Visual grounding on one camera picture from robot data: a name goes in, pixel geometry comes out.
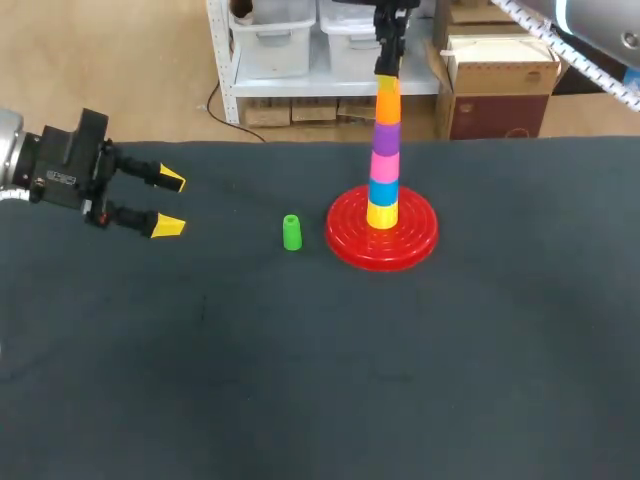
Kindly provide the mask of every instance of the cable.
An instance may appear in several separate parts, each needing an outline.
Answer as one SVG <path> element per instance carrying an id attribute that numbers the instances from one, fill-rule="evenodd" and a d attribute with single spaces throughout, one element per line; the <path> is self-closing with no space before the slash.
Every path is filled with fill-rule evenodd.
<path id="1" fill-rule="evenodd" d="M 28 190 L 3 190 L 0 191 L 0 201 L 2 200 L 25 200 L 29 201 L 29 191 Z"/>
<path id="2" fill-rule="evenodd" d="M 254 137 L 256 137 L 258 140 L 260 140 L 262 143 L 267 143 L 267 141 L 264 139 L 264 137 L 258 135 L 256 132 L 253 132 L 251 130 L 249 130 L 248 128 L 243 128 L 240 127 L 238 125 L 233 125 L 229 122 L 225 122 L 224 120 L 222 120 L 221 118 L 216 117 L 213 112 L 211 111 L 211 100 L 213 100 L 213 97 L 216 95 L 217 91 L 220 89 L 220 80 L 218 80 L 218 83 L 216 83 L 216 86 L 213 88 L 213 91 L 211 92 L 211 95 L 209 95 L 209 100 L 207 100 L 207 113 L 211 116 L 211 118 L 213 118 L 215 121 L 221 123 L 222 125 L 226 125 L 227 127 L 231 127 L 231 128 L 235 128 L 236 130 L 240 130 L 241 132 L 246 132 L 250 135 L 253 135 Z"/>
<path id="3" fill-rule="evenodd" d="M 638 94 L 606 73 L 591 60 L 588 60 L 584 55 L 578 53 L 574 48 L 570 47 L 560 37 L 553 33 L 544 22 L 541 22 L 529 15 L 529 13 L 516 1 L 491 1 L 500 7 L 503 12 L 508 14 L 522 28 L 546 43 L 551 50 L 564 58 L 570 65 L 575 67 L 580 73 L 602 88 L 605 92 L 613 95 L 632 111 L 640 112 L 640 96 L 638 96 Z"/>

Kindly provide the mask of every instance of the green cylinder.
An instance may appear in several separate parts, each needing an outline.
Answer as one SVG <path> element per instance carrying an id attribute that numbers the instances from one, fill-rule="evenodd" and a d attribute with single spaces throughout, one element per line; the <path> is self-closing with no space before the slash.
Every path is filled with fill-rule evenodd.
<path id="1" fill-rule="evenodd" d="M 285 250 L 295 252 L 302 248 L 300 220 L 295 215 L 287 215 L 282 222 L 282 238 Z"/>

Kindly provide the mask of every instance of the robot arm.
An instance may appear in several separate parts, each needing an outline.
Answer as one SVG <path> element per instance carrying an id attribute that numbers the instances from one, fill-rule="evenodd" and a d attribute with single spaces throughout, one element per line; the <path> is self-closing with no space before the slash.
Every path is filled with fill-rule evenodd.
<path id="1" fill-rule="evenodd" d="M 185 222 L 158 212 L 140 212 L 107 199 L 116 171 L 145 183 L 182 191 L 185 179 L 158 162 L 123 156 L 105 140 L 108 117 L 84 110 L 75 132 L 45 126 L 42 135 L 24 132 L 22 117 L 0 109 L 0 198 L 19 189 L 32 202 L 48 202 L 79 210 L 87 223 L 106 228 L 111 223 L 139 231 L 149 238 L 180 235 Z"/>
<path id="2" fill-rule="evenodd" d="M 379 10 L 410 10 L 420 0 L 334 0 L 375 5 Z M 517 0 L 568 33 L 632 68 L 640 68 L 640 1 L 638 0 Z"/>
<path id="3" fill-rule="evenodd" d="M 334 0 L 339 3 L 375 5 L 374 24 L 382 44 L 376 73 L 398 76 L 404 54 L 404 33 L 411 9 L 420 0 Z M 601 49 L 632 68 L 640 68 L 640 1 L 638 0 L 491 0 L 521 27 L 538 37 L 557 55 L 577 68 L 605 92 L 631 110 L 640 112 L 640 95 L 609 76 L 535 18 L 549 22 Z"/>

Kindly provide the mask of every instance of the purple ring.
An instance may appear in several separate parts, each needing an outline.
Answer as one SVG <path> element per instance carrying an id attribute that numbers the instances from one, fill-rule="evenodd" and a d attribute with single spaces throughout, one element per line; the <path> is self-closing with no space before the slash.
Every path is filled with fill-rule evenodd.
<path id="1" fill-rule="evenodd" d="M 400 127 L 376 123 L 373 131 L 373 151 L 383 157 L 391 157 L 400 152 Z"/>

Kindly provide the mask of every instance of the black cable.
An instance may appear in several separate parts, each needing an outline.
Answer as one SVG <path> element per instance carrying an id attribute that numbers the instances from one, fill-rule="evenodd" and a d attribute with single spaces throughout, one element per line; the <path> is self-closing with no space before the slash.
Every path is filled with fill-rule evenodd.
<path id="1" fill-rule="evenodd" d="M 220 89 L 220 80 L 218 80 L 218 83 L 216 83 L 216 86 L 214 87 L 213 91 L 211 92 L 211 95 L 209 95 L 209 100 L 207 100 L 207 113 L 209 113 L 209 115 L 211 116 L 211 118 L 213 118 L 215 121 L 226 125 L 227 127 L 231 127 L 231 128 L 235 128 L 236 130 L 240 130 L 241 132 L 246 132 L 250 135 L 253 135 L 254 137 L 256 137 L 258 140 L 260 140 L 262 143 L 267 143 L 267 141 L 260 135 L 258 135 L 256 132 L 253 132 L 251 130 L 249 130 L 248 128 L 243 128 L 243 127 L 239 127 L 238 125 L 233 125 L 229 122 L 225 122 L 224 120 L 222 120 L 221 118 L 216 117 L 213 112 L 211 111 L 211 100 L 213 100 L 213 97 L 216 95 L 216 92 Z"/>

